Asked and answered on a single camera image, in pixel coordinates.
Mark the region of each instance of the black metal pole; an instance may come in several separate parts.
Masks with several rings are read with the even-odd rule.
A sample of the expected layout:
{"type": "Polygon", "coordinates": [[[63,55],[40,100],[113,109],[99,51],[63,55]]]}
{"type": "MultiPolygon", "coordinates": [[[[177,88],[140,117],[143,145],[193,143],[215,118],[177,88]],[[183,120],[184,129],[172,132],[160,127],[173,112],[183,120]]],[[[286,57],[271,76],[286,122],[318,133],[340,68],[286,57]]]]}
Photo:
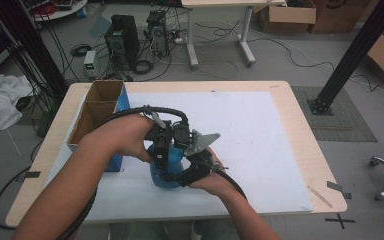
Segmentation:
{"type": "Polygon", "coordinates": [[[363,57],[384,31],[384,0],[379,1],[366,23],[351,43],[338,67],[316,99],[309,100],[313,115],[323,115],[329,110],[333,100],[351,77],[363,57]]]}

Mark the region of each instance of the white desk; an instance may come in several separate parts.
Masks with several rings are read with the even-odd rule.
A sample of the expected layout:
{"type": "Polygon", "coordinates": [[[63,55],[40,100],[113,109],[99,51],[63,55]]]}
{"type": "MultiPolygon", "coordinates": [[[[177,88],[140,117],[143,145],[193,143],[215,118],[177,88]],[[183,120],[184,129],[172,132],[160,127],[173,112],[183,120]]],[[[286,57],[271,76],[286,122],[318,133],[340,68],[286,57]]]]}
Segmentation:
{"type": "MultiPolygon", "coordinates": [[[[220,91],[269,92],[283,124],[304,184],[307,187],[307,193],[313,205],[312,213],[342,212],[346,210],[347,205],[342,194],[326,186],[327,181],[336,182],[335,178],[318,147],[292,90],[286,82],[149,82],[126,83],[126,86],[129,93],[205,92],[214,89],[220,91]]],[[[27,209],[44,188],[50,170],[58,157],[61,145],[64,143],[66,133],[75,116],[76,109],[89,88],[90,84],[74,84],[70,87],[30,170],[40,171],[41,174],[39,178],[29,178],[23,183],[7,216],[6,222],[8,225],[18,225],[27,209]]],[[[127,198],[130,198],[131,201],[134,200],[134,196],[126,196],[127,198]]]]}
{"type": "Polygon", "coordinates": [[[246,42],[246,37],[248,35],[249,22],[252,16],[252,7],[253,6],[262,6],[262,5],[278,5],[284,3],[284,0],[182,0],[182,4],[185,8],[188,8],[188,37],[186,39],[186,47],[188,49],[189,60],[191,68],[195,69],[198,67],[198,58],[196,57],[195,47],[193,45],[193,9],[201,7],[222,7],[222,6],[247,6],[245,10],[242,34],[238,35],[239,45],[241,46],[243,52],[248,61],[248,65],[251,65],[256,62],[254,55],[252,54],[249,46],[246,42]]]}

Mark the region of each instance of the left arm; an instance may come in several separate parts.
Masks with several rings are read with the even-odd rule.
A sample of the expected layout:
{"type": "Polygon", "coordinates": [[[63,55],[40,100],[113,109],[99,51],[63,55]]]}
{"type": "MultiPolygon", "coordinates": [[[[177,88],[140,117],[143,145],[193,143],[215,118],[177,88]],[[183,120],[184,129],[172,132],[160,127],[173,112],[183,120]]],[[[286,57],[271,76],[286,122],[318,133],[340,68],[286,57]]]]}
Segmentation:
{"type": "Polygon", "coordinates": [[[56,239],[77,219],[116,153],[145,162],[143,140],[154,122],[141,115],[110,121],[86,135],[21,220],[13,239],[56,239]]]}

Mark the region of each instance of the right arm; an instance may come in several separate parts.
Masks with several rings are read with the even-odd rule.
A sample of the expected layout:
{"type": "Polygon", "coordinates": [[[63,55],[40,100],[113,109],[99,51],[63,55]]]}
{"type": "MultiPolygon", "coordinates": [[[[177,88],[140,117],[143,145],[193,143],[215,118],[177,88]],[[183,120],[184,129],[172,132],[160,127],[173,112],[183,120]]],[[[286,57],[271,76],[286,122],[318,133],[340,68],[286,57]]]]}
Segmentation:
{"type": "MultiPolygon", "coordinates": [[[[213,157],[221,164],[216,155],[213,157]]],[[[217,173],[210,173],[189,187],[201,188],[220,198],[235,224],[240,239],[280,239],[270,226],[255,212],[248,201],[217,173]]]]}

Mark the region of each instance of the hand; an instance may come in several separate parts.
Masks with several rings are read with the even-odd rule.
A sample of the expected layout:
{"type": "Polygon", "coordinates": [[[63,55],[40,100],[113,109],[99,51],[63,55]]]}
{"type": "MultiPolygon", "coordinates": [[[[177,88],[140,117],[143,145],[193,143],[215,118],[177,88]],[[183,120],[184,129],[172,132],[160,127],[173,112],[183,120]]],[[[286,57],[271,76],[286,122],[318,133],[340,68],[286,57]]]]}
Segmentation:
{"type": "Polygon", "coordinates": [[[102,125],[90,135],[105,144],[114,154],[132,156],[144,162],[151,162],[152,157],[146,151],[144,139],[155,122],[140,114],[132,114],[102,125]]]}
{"type": "MultiPolygon", "coordinates": [[[[211,152],[216,163],[223,167],[223,163],[220,161],[220,159],[218,159],[213,150],[211,148],[207,148],[207,150],[211,152]]],[[[190,184],[189,187],[204,189],[208,193],[218,197],[222,197],[223,195],[231,192],[231,190],[236,191],[236,189],[232,186],[232,184],[229,183],[229,181],[214,172],[190,184]]]]}

